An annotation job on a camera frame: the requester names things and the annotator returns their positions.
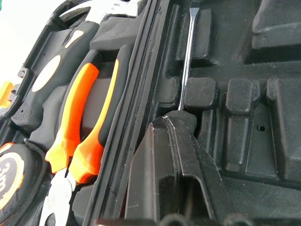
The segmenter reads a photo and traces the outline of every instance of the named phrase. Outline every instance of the tool case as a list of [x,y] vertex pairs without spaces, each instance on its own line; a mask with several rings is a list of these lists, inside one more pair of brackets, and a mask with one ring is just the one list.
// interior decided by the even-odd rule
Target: tool case
[[[11,117],[56,50],[85,20],[89,8],[60,17],[81,2],[57,8],[26,59],[22,83],[10,96],[10,107],[1,109],[1,146],[31,140],[34,132]],[[102,22],[90,42],[101,53],[103,73],[87,98],[82,138],[96,124],[119,50],[130,45],[132,53],[100,172],[76,191],[67,225],[301,225],[301,4],[197,0],[185,108],[176,111],[191,2],[148,0],[135,19]],[[69,86],[57,90],[61,101],[49,101],[47,107],[56,109],[55,124],[46,125],[55,133]],[[53,142],[56,134],[49,130]],[[35,137],[33,143],[43,143],[44,150],[52,145],[41,132]],[[32,155],[36,160],[39,152],[26,158]],[[30,205],[12,214],[20,218],[15,225],[39,221],[53,175],[43,168],[45,162],[37,162],[45,175]]]

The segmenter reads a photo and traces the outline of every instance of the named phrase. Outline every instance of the black rubber grip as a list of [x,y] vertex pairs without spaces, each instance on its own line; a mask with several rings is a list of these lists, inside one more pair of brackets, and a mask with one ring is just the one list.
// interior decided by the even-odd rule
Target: black rubber grip
[[43,103],[56,87],[70,82],[89,51],[90,41],[95,36],[98,27],[99,24],[84,21],[70,34],[69,39],[46,65],[49,72],[40,73],[26,100],[12,116],[11,119],[16,125],[27,131],[33,131],[40,126]]
[[59,86],[50,94],[43,104],[43,121],[29,137],[30,142],[44,150],[49,150],[55,141],[56,125],[66,90],[67,86]]
[[68,97],[68,94],[70,92],[70,89],[72,87],[72,84],[74,83],[77,75],[79,74],[81,68],[86,65],[87,63],[92,63],[96,68],[100,68],[101,67],[101,64],[102,64],[102,56],[100,54],[100,52],[98,50],[90,50],[88,52],[88,54],[86,55],[85,59],[81,62],[81,64],[79,65],[77,71],[75,72],[69,86],[68,86],[68,89],[65,93],[65,96],[64,96],[64,100],[63,100],[63,103],[62,103],[62,107],[61,107],[61,110],[60,110],[60,114],[59,114],[59,120],[58,120],[58,126],[57,126],[57,130],[58,128],[60,128],[61,126],[61,122],[62,122],[62,117],[63,117],[63,112],[64,112],[64,106],[66,104],[66,100],[67,100],[67,97]]
[[117,55],[117,60],[119,62],[116,82],[114,86],[114,91],[112,94],[110,106],[106,117],[103,122],[103,126],[98,134],[98,141],[104,147],[108,138],[108,134],[111,128],[111,124],[119,104],[119,101],[122,97],[124,88],[127,82],[128,75],[128,66],[130,63],[131,55],[133,51],[133,45],[124,45],[120,48],[119,53]]

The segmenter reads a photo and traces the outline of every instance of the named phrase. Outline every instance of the tape measure label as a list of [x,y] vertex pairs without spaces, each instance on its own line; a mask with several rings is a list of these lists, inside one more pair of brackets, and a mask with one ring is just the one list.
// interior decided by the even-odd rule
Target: tape measure label
[[0,210],[9,202],[23,179],[24,161],[17,153],[0,157]]
[[52,60],[49,61],[49,63],[44,67],[44,69],[41,71],[36,81],[34,82],[32,86],[33,92],[39,91],[41,88],[43,88],[46,85],[46,83],[49,81],[49,79],[57,70],[60,61],[61,61],[60,55],[55,56],[54,58],[52,58]]

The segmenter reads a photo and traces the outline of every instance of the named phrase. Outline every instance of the black plastic tool case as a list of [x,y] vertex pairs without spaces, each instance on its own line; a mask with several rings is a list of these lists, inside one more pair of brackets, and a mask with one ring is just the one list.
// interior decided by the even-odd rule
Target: black plastic tool case
[[[301,5],[199,2],[185,93],[194,134],[163,117],[179,102],[191,1],[148,0],[84,226],[301,225]],[[59,20],[55,30],[63,41]],[[30,56],[18,98],[42,69]],[[23,138],[9,119],[20,103],[0,119],[2,144]]]

